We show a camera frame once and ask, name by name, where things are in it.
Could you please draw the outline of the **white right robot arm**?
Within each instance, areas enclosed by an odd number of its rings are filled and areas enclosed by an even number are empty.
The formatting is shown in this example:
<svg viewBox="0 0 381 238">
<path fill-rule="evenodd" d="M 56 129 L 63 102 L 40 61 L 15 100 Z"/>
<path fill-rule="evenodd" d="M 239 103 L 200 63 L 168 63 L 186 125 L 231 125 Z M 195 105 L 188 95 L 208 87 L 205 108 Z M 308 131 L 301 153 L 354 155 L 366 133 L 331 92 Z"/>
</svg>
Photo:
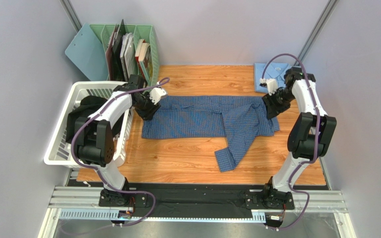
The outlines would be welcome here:
<svg viewBox="0 0 381 238">
<path fill-rule="evenodd" d="M 279 87 L 275 79 L 260 79 L 260 84 L 268 90 L 262 98 L 268 119 L 285 112 L 292 101 L 297 102 L 300 112 L 287 140 L 289 154 L 263 191 L 264 201 L 284 204 L 290 200 L 293 186 L 303 170 L 327 153 L 337 120 L 323 109 L 316 92 L 315 76 L 304 74 L 301 68 L 286 71 L 283 87 Z"/>
</svg>

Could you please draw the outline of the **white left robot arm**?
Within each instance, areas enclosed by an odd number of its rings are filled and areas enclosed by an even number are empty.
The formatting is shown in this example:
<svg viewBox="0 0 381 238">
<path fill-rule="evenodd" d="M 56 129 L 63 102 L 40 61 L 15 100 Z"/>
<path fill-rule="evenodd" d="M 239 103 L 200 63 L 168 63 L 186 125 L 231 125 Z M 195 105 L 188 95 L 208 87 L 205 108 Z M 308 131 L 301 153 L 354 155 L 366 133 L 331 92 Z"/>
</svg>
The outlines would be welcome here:
<svg viewBox="0 0 381 238">
<path fill-rule="evenodd" d="M 115 155 L 113 127 L 127 110 L 134 108 L 143 120 L 153 119 L 167 95 L 165 77 L 153 86 L 146 80 L 131 75 L 129 82 L 117 85 L 110 98 L 94 113 L 79 117 L 74 124 L 71 155 L 81 166 L 93 169 L 104 184 L 101 192 L 105 201 L 125 205 L 130 201 L 128 181 L 113 161 Z"/>
</svg>

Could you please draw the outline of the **blue checked long sleeve shirt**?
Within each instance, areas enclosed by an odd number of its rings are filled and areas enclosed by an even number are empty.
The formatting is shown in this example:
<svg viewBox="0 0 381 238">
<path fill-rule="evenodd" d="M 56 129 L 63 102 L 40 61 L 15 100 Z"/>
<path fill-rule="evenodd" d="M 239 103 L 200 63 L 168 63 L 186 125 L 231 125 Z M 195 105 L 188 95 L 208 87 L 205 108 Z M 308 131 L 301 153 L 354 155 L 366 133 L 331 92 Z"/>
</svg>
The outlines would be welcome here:
<svg viewBox="0 0 381 238">
<path fill-rule="evenodd" d="M 219 170 L 234 170 L 255 138 L 280 130 L 268 119 L 260 96 L 168 96 L 152 120 L 145 121 L 142 138 L 179 139 L 224 137 L 227 146 L 216 151 Z"/>
</svg>

